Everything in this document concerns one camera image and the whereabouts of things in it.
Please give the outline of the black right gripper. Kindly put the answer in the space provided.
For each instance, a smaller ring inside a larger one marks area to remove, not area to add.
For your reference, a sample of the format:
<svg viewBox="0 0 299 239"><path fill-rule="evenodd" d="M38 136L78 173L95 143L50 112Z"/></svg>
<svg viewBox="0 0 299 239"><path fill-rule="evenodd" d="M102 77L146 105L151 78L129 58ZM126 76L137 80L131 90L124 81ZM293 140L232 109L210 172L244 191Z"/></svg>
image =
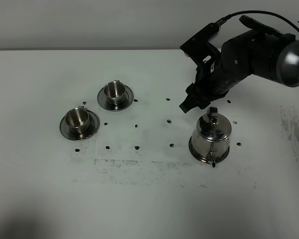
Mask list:
<svg viewBox="0 0 299 239"><path fill-rule="evenodd" d="M248 76L249 50L226 42L220 55L197 72L195 83L186 88L187 97L179 107L184 113L195 107L205 109Z"/></svg>

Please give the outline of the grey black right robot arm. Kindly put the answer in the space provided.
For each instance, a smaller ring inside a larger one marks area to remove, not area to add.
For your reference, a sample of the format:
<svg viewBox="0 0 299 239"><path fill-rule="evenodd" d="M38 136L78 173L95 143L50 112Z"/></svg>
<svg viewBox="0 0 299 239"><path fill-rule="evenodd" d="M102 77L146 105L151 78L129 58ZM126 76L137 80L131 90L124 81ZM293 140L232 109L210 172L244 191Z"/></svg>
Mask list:
<svg viewBox="0 0 299 239"><path fill-rule="evenodd" d="M184 113L208 107L250 75L299 87L299 40L248 17L249 13L239 11L209 23L181 45L180 49L197 65L195 81L186 88L187 97L179 106ZM275 16L299 33L295 24L279 14L262 10L256 13ZM249 31L226 41L218 50L210 40L221 25L237 15Z"/></svg>

